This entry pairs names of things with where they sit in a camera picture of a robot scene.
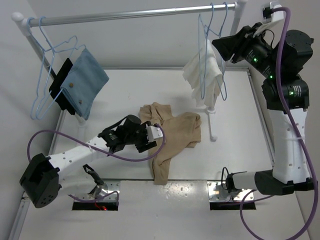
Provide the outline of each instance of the metal plate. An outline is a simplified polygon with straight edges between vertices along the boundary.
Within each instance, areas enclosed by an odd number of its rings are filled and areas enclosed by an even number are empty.
[[[108,193],[112,193],[113,191],[117,191],[120,194],[120,181],[112,181],[112,180],[105,180],[105,179],[102,179],[102,180],[104,181],[104,187],[99,189],[100,191],[98,191],[94,195],[79,193],[79,194],[76,194],[75,196],[83,200],[93,200],[95,198],[102,197]],[[117,194],[112,194],[110,196],[107,196],[103,200],[98,200],[96,202],[97,203],[114,203],[117,201],[118,201]]]
[[[238,192],[228,193],[227,190],[223,189],[223,187],[226,188],[226,186],[223,182],[222,187],[221,181],[208,181],[207,186],[210,203],[240,202],[244,196],[251,191],[251,189],[242,189]],[[249,194],[245,202],[252,200],[254,200],[253,192]]]

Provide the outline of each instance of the blue cloth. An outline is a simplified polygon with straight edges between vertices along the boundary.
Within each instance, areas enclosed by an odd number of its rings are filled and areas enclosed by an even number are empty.
[[[108,80],[109,77],[100,64],[85,48],[75,61],[60,89],[75,112],[87,120],[93,101]]]

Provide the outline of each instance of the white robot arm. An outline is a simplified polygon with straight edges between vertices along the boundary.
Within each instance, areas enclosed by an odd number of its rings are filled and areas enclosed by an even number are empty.
[[[49,156],[42,153],[34,156],[22,175],[20,184],[36,208],[45,207],[58,195],[90,193],[104,182],[88,166],[89,163],[121,151],[125,145],[135,145],[140,153],[144,152],[155,147],[156,139],[162,137],[159,127],[150,122],[141,124],[138,117],[128,115],[86,142],[87,146],[80,145]],[[82,167],[86,175],[69,175]]]
[[[262,10],[265,19],[274,15],[272,8],[281,6],[266,6]],[[266,100],[273,132],[274,132],[274,168],[257,172],[236,172],[228,174],[225,184],[229,192],[241,189],[258,190],[264,195],[286,195],[294,191],[314,189],[313,180],[307,168],[305,154],[299,141],[305,137],[305,121],[309,107],[309,88],[298,74],[303,65],[311,58],[314,42],[306,33],[299,30],[289,30],[284,38],[281,51],[280,73],[281,81],[276,79],[276,64],[278,62],[279,43],[272,48],[265,40],[265,28],[258,22],[253,27],[244,26],[236,35],[215,39],[212,44],[225,61],[237,63],[246,60],[266,79],[262,92]],[[284,101],[278,92],[280,84]],[[296,120],[301,137],[297,137],[287,112],[290,111]]]

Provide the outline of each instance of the white towel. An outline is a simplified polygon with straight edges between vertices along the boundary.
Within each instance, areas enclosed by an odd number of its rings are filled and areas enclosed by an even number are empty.
[[[207,54],[206,44],[200,49],[200,71],[201,77],[205,72],[205,60],[206,60],[206,73],[205,73],[205,97],[201,99],[201,87],[199,78],[199,55],[198,53],[184,66],[183,78],[189,82],[193,89],[192,98],[196,100],[196,106],[201,107],[206,105],[209,108],[214,108],[217,97],[220,94],[220,88],[222,86],[222,72],[220,71],[216,55],[212,49],[211,43],[207,40]]]

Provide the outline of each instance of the wire hanger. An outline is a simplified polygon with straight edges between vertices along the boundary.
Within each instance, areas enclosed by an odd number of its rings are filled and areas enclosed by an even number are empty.
[[[206,82],[205,82],[205,77],[206,77],[206,71],[207,71],[207,49],[208,49],[208,35],[209,32],[212,32],[213,34],[215,34],[217,37],[221,38],[222,36],[222,31],[228,16],[228,4],[226,2],[224,2],[223,4],[225,4],[226,7],[226,11],[225,11],[225,16],[224,16],[224,20],[222,22],[222,25],[220,27],[220,31],[219,33],[215,33],[213,30],[210,29],[213,17],[214,17],[214,12],[215,12],[215,8],[213,3],[211,3],[210,5],[212,6],[212,13],[211,13],[211,19],[209,22],[209,25],[204,24],[202,17],[201,17],[201,13],[198,16],[198,56],[199,56],[199,80],[200,80],[200,90],[201,90],[201,99],[205,99],[205,95],[206,95]],[[205,60],[204,60],[204,73],[203,73],[203,77],[201,77],[201,62],[200,62],[200,23],[202,24],[203,27],[203,32],[204,32],[204,37],[205,37]],[[222,99],[225,101],[227,100],[228,94],[227,94],[227,87],[226,87],[226,83],[225,83],[225,71],[226,68],[224,67],[224,61],[221,57],[221,68],[222,68],[222,84],[224,85],[224,92],[225,92],[225,96],[223,95],[222,91],[221,91],[221,85],[218,82],[218,87],[220,89],[221,92],[221,97]]]
[[[32,107],[31,107],[31,111],[30,111],[30,117],[31,119],[35,120],[35,119],[38,119],[38,120],[41,120],[44,118],[44,116],[47,114],[48,110],[51,108],[51,106],[53,105],[53,103],[56,101],[56,99],[59,97],[59,95],[62,93],[62,89],[60,90],[60,92],[56,95],[56,97],[54,98],[54,100],[49,104],[49,106],[44,110],[44,113],[41,114],[44,106],[46,105],[49,97],[50,97],[50,94],[51,94],[51,91],[49,92],[48,96],[47,96],[47,86],[48,86],[48,81],[49,81],[49,77],[50,77],[50,72],[51,72],[51,69],[52,69],[52,65],[54,63],[54,60],[55,60],[55,56],[56,56],[56,53],[62,53],[62,52],[66,52],[66,51],[71,51],[70,55],[69,55],[69,58],[71,57],[71,55],[73,54],[74,50],[79,50],[81,47],[84,47],[86,48],[86,45],[82,44],[80,46],[77,47],[77,44],[78,44],[78,38],[76,35],[73,35],[72,37],[70,37],[67,41],[63,41],[61,43],[59,43],[58,45],[56,46],[53,46],[51,44],[51,42],[49,41],[48,37],[45,35],[43,29],[42,29],[42,26],[41,26],[41,23],[42,23],[42,19],[46,18],[45,16],[42,16],[39,18],[39,29],[42,33],[42,35],[44,36],[45,38],[45,41],[48,43],[49,47],[48,49],[45,49],[38,41],[37,39],[33,36],[32,32],[31,32],[31,29],[30,29],[30,25],[29,25],[29,22],[30,20],[34,19],[33,17],[30,17],[28,18],[27,20],[27,26],[28,26],[28,32],[30,33],[30,35],[32,36],[32,38],[35,40],[35,42],[38,44],[38,46],[41,48],[42,50],[42,54],[43,54],[43,57],[42,57],[42,62],[41,62],[41,68],[40,68],[40,73],[39,73],[39,78],[38,78],[38,82],[37,82],[37,87],[36,87],[36,97],[32,103]],[[70,48],[67,48],[67,49],[63,49],[63,50],[56,50],[56,48],[62,46],[63,44],[68,44],[70,43],[73,39],[75,39],[75,43],[73,45],[73,47],[70,47]],[[45,81],[45,86],[43,88],[43,97],[40,99],[37,107],[36,107],[36,110],[35,110],[35,114],[33,116],[33,113],[34,113],[34,109],[35,109],[35,105],[36,105],[36,102],[39,98],[39,88],[40,88],[40,82],[41,82],[41,77],[42,77],[42,72],[43,72],[43,68],[44,68],[44,62],[45,62],[45,54],[47,52],[50,52],[52,51],[52,58],[51,58],[51,62],[50,62],[50,67],[49,67],[49,70],[48,70],[48,75],[46,77],[46,81]]]

